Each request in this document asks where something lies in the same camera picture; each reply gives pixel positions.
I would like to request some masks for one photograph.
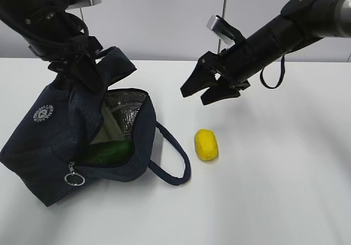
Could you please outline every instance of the metal ring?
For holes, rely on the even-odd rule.
[[[81,183],[77,184],[77,183],[71,183],[71,182],[68,181],[68,177],[69,177],[69,176],[75,176],[75,175],[78,176],[78,177],[80,177],[80,178],[82,179],[82,182],[81,182]],[[82,175],[76,173],[76,172],[72,172],[72,173],[70,173],[70,174],[65,175],[65,182],[66,182],[67,184],[71,185],[71,186],[82,186],[82,185],[84,185],[84,183],[86,182],[86,178],[83,177]]]

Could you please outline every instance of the white table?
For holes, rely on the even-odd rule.
[[[179,88],[195,62],[135,61],[114,88],[147,90],[158,120],[189,154],[191,182],[173,187],[148,171],[132,183],[101,180],[46,208],[0,166],[0,244],[351,244],[351,65],[288,63],[278,90],[258,77],[242,97],[202,106]],[[0,59],[3,146],[54,78],[37,59]],[[279,64],[266,69],[277,79]],[[195,155],[213,130],[220,157]],[[153,158],[181,176],[183,161],[155,140]]]

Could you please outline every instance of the yellow object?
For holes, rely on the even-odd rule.
[[[214,132],[202,129],[195,135],[195,151],[203,161],[214,160],[218,157],[218,144]]]

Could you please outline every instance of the bag handle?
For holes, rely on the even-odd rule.
[[[190,167],[190,161],[188,158],[188,155],[184,152],[183,148],[180,146],[179,142],[173,137],[170,132],[163,127],[160,123],[156,123],[156,127],[158,130],[161,132],[161,134],[167,139],[168,142],[173,145],[173,147],[180,153],[182,158],[184,159],[185,163],[185,170],[184,170],[184,175],[182,178],[177,178],[175,176],[172,176],[168,174],[166,171],[164,171],[161,167],[158,166],[154,161],[150,161],[149,163],[149,168],[163,181],[173,185],[173,186],[179,186],[182,184],[185,184],[186,182],[189,181],[191,177],[191,167]]]

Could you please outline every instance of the bag logo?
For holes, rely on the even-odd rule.
[[[44,105],[35,112],[33,119],[37,123],[41,123],[50,118],[54,112],[54,107],[52,105]]]

